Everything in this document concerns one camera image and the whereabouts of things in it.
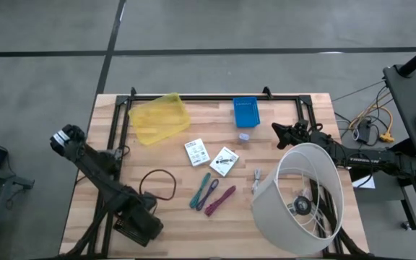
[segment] white lampshade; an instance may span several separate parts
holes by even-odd
[[[288,174],[303,174],[331,194],[337,211],[337,226],[327,238],[306,230],[287,208],[279,190],[278,177]],[[251,209],[257,228],[278,248],[302,256],[327,247],[341,228],[343,218],[341,181],[329,154],[312,143],[299,144],[288,150],[277,167],[259,184]]]

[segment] blue plastic bin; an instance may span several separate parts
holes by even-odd
[[[239,128],[259,125],[259,110],[256,97],[236,97],[233,99],[235,124]]]

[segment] floor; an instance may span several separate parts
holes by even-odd
[[[237,54],[213,51],[223,48]],[[0,226],[0,259],[58,252],[77,170],[48,140],[65,124],[87,129],[98,93],[269,86],[338,98],[415,52],[416,0],[0,0],[0,145],[14,171],[36,180]],[[334,109],[353,118],[381,87]],[[388,108],[401,141],[406,131]],[[356,145],[349,135],[344,144]],[[400,202],[356,195],[370,251],[416,259],[416,231],[399,229]]]

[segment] table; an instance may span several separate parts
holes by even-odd
[[[326,133],[339,140],[329,94],[310,95],[317,122],[324,125]],[[87,138],[88,144],[97,150],[104,150],[107,146],[115,100],[116,95],[97,97]],[[142,103],[134,101],[132,106]],[[295,104],[281,100],[259,101],[261,124],[254,129],[237,129],[233,122],[232,101],[199,100],[184,101],[184,103],[191,117],[191,126],[175,136],[145,147],[137,140],[133,127],[128,128],[126,145],[130,147],[131,152],[123,159],[121,182],[137,188],[146,173],[156,168],[163,168],[175,176],[178,186],[173,200],[158,202],[155,215],[162,220],[165,227],[157,239],[143,248],[113,231],[108,256],[118,258],[294,257],[293,254],[276,248],[261,235],[254,224],[250,203],[254,169],[261,168],[263,171],[261,178],[265,178],[286,152],[286,149],[276,148],[278,138],[272,130],[271,123],[294,124],[298,120]],[[250,134],[248,144],[238,143],[238,134],[241,132]],[[204,141],[211,159],[224,146],[240,156],[225,178],[209,168],[208,164],[196,168],[191,166],[183,145],[198,138]],[[237,191],[210,218],[202,212],[189,209],[189,202],[206,172],[211,172],[212,178],[220,179],[219,186],[210,196],[207,204],[219,198],[230,186],[237,186]],[[339,170],[339,175],[344,190],[343,227],[360,248],[368,251],[350,175],[346,170]],[[173,181],[163,174],[152,175],[143,185],[144,190],[159,196],[170,196],[172,188]],[[298,189],[302,189],[300,178],[289,177],[286,181],[280,181],[280,190],[283,194],[293,194]],[[72,248],[92,222],[97,195],[98,190],[87,179],[76,186],[60,253]]]

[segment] yellow plastic bin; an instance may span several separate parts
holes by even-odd
[[[170,137],[191,124],[178,93],[170,93],[129,111],[137,139],[145,145]]]

